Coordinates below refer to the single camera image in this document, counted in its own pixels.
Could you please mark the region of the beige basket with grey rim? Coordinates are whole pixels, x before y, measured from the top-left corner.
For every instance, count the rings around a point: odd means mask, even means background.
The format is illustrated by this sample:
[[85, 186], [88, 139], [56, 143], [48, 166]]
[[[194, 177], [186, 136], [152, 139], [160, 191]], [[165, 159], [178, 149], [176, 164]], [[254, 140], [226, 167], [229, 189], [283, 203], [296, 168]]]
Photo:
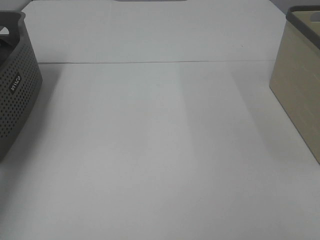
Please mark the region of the beige basket with grey rim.
[[320, 160], [320, 7], [287, 10], [269, 87], [294, 127]]

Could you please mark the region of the grey perforated plastic basket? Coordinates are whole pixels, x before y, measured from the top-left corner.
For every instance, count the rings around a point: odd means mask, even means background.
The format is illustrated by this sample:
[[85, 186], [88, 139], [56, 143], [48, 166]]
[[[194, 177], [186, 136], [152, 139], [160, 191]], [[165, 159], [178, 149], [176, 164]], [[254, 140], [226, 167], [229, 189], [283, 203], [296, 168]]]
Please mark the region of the grey perforated plastic basket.
[[38, 98], [43, 77], [22, 11], [2, 10], [0, 25], [0, 157], [23, 129]]

